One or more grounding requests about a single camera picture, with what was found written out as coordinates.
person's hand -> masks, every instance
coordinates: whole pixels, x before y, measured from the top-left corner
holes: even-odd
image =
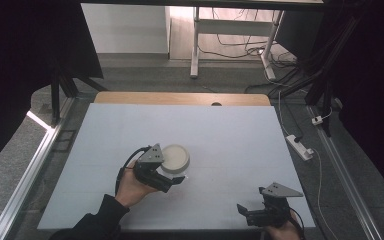
[[[118,187],[115,199],[125,207],[131,207],[140,202],[146,195],[158,190],[139,182],[133,173],[135,161],[124,169],[123,177]]]
[[[297,218],[295,213],[291,211],[291,215],[292,218],[296,221]],[[267,226],[265,227],[265,230],[270,234],[273,240],[299,240],[298,230],[289,221],[283,224],[280,228]]]

wooden board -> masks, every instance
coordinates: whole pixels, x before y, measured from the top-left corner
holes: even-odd
[[[262,94],[168,93],[168,92],[100,92],[95,103],[152,104],[152,105],[206,105],[270,106]]]

aluminum rail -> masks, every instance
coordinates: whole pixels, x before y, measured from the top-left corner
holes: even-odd
[[[310,106],[307,106],[307,110],[311,117],[316,116]],[[338,149],[335,146],[335,143],[332,141],[332,138],[329,138],[321,127],[317,127],[317,132],[320,136],[320,139],[322,140],[323,146],[332,162],[332,165],[335,168],[336,174],[342,183],[345,193],[347,194],[348,199],[350,200],[351,205],[356,212],[357,218],[361,223],[363,231],[366,233],[367,239],[384,239],[378,229],[378,226],[376,225],[376,222],[373,219],[373,216],[369,211],[369,208],[366,205],[366,202],[363,200],[360,192],[355,186],[355,183],[352,180],[351,175],[348,172],[348,169],[344,164]]]
[[[11,229],[12,224],[17,217],[17,214],[27,197],[33,182],[35,181],[43,163],[45,162],[48,153],[51,151],[52,144],[54,143],[58,133],[60,132],[67,114],[74,102],[73,98],[67,98],[61,109],[61,121],[55,128],[49,129],[39,144],[30,164],[27,166],[26,171],[21,177],[20,182],[15,188],[11,198],[5,206],[0,216],[0,240],[5,239],[7,233]]]

metal frame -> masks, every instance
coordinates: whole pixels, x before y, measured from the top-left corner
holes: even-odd
[[[52,144],[54,143],[66,120],[73,101],[73,98],[67,98],[65,100],[61,109],[61,121],[54,129],[50,129],[46,132],[42,142],[36,150],[36,153],[30,161],[29,166],[21,177],[21,180],[5,206],[5,209],[2,211],[0,216],[0,239],[5,239],[7,233],[11,229],[18,212],[33,185],[33,182],[42,168],[48,153],[51,151]]]
[[[358,7],[365,0],[354,0],[346,4],[324,4],[323,1],[305,0],[81,0],[80,3],[152,5],[152,6],[185,6],[216,8],[249,8],[290,11],[327,11],[332,9],[350,9]]]
[[[252,22],[252,21],[231,21],[219,19],[200,19],[199,7],[194,7],[194,39],[191,58],[191,74],[192,79],[198,77],[199,65],[199,50],[198,38],[199,34],[225,34],[225,35],[252,35],[252,36],[267,36],[267,45],[261,52],[261,60],[264,65],[264,70],[269,80],[275,80],[272,66],[269,61],[269,54],[273,45],[274,38],[279,27],[280,19],[283,11],[280,11],[274,22]]]
[[[307,106],[307,111],[310,117],[315,117],[318,115],[314,114],[310,106]],[[360,221],[364,232],[366,233],[367,239],[383,239],[378,226],[366,205],[366,202],[363,200],[360,192],[355,186],[355,183],[352,180],[351,175],[348,172],[348,169],[344,164],[338,149],[335,146],[335,143],[332,141],[332,138],[328,137],[321,127],[317,127],[317,133],[319,134],[323,146],[332,162],[333,167],[335,168],[338,178],[342,183],[342,187],[344,188],[345,193],[347,194],[348,199],[350,200],[351,205],[356,212],[357,218]]]

white table surface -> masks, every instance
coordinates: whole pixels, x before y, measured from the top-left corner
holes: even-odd
[[[156,143],[189,151],[187,178],[133,206],[122,229],[251,229],[236,204],[262,209],[258,187],[302,192],[273,107],[91,104],[38,229],[72,228],[96,213],[127,158]],[[315,226],[305,197],[288,201]]]

